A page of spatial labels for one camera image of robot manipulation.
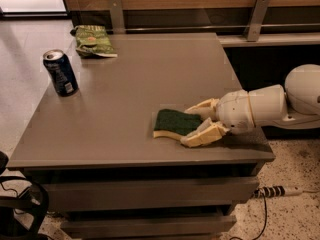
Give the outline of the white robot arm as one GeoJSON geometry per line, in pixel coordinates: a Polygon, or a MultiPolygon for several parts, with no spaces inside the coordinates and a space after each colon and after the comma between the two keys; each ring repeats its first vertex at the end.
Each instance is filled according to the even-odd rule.
{"type": "Polygon", "coordinates": [[[228,133],[248,133],[258,126],[283,129],[313,129],[320,122],[320,66],[294,68],[284,85],[253,91],[230,92],[208,99],[186,110],[203,123],[181,138],[188,147],[211,144],[228,133]]]}

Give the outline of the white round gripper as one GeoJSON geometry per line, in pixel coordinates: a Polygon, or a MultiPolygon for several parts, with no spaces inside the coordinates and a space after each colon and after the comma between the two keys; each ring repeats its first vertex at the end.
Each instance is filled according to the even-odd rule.
{"type": "Polygon", "coordinates": [[[196,130],[183,136],[180,142],[190,148],[209,145],[222,139],[230,130],[243,134],[255,127],[249,95],[240,90],[224,95],[220,100],[210,98],[185,110],[205,120],[196,130]]]}

